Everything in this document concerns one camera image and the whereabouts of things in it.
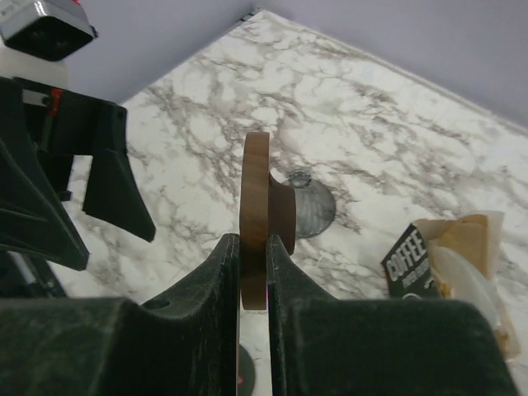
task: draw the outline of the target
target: white marble surface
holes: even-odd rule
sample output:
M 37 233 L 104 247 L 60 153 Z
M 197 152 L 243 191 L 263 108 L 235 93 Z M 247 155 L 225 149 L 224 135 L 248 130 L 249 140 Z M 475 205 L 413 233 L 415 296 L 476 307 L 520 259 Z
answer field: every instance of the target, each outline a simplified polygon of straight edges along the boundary
M 306 168 L 332 189 L 337 219 L 299 241 L 296 263 L 340 298 L 383 298 L 380 261 L 408 223 L 506 213 L 499 290 L 528 349 L 528 133 L 269 12 L 260 12 L 126 103 L 130 161 L 158 232 L 145 243 L 86 216 L 89 162 L 68 204 L 91 258 L 55 266 L 72 296 L 139 302 L 181 279 L 220 235 L 238 231 L 244 136 L 272 136 L 278 179 Z M 271 394 L 264 313 L 241 340 Z M 528 390 L 528 354 L 511 364 Z

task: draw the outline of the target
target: black plastic part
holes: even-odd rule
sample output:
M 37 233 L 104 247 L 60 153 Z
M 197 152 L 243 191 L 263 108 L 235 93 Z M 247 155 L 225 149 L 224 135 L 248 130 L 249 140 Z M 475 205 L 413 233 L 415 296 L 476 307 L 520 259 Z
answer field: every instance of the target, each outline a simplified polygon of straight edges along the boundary
M 93 161 L 82 210 L 147 241 L 156 227 L 150 217 L 126 156 L 126 109 L 101 105 L 93 142 Z
M 274 396 L 514 396 L 491 328 L 458 301 L 334 299 L 267 245 Z
M 51 87 L 18 78 L 25 89 L 52 96 Z M 29 132 L 45 152 L 46 176 L 61 200 L 68 198 L 71 172 L 70 158 L 92 155 L 82 210 L 124 229 L 142 239 L 152 241 L 156 228 L 139 194 L 126 151 L 127 110 L 109 101 L 62 91 L 59 111 L 49 115 L 48 109 L 27 106 Z
M 141 308 L 126 299 L 0 300 L 4 395 L 237 391 L 239 238 Z
M 0 298 L 58 298 L 66 293 L 50 265 L 40 258 L 19 256 L 26 273 L 33 279 L 24 277 L 21 268 L 15 263 L 12 254 L 0 252 Z
M 278 235 L 268 238 L 266 266 L 273 394 L 289 395 L 285 377 L 287 366 L 284 335 L 288 309 L 295 301 L 336 299 L 291 261 Z
M 93 37 L 52 16 L 43 16 L 4 40 L 6 47 L 56 62 L 73 54 Z
M 0 78 L 0 250 L 86 268 L 88 251 L 26 132 L 22 87 Z
M 22 89 L 48 100 L 23 105 Z M 2 79 L 0 92 L 0 249 L 86 268 L 88 251 L 60 204 L 71 199 L 75 155 L 93 156 L 83 210 L 153 240 L 126 154 L 125 108 L 21 78 Z

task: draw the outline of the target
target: gray camera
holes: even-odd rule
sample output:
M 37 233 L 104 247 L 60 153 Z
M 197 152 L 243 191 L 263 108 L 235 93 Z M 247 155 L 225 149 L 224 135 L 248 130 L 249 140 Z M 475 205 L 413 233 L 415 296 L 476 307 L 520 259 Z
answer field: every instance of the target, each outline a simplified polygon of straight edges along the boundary
M 59 61 L 97 37 L 78 0 L 0 0 L 6 47 Z

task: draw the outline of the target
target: lavender wall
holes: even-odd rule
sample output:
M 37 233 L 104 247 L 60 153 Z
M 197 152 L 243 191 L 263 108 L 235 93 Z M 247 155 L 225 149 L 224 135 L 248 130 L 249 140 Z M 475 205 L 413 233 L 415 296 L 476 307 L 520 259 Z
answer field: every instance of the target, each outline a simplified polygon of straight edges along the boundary
M 256 0 L 528 126 L 526 0 Z M 222 35 L 249 0 L 84 0 L 101 38 L 73 89 L 122 101 Z

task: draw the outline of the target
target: brown wooden object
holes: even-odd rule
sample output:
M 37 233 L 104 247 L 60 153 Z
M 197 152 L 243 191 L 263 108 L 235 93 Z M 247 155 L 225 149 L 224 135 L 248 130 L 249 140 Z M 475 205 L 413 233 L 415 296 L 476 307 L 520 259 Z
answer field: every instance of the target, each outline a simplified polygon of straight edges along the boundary
M 270 174 L 270 135 L 246 136 L 240 194 L 240 290 L 245 309 L 266 309 L 266 241 L 295 248 L 295 191 Z

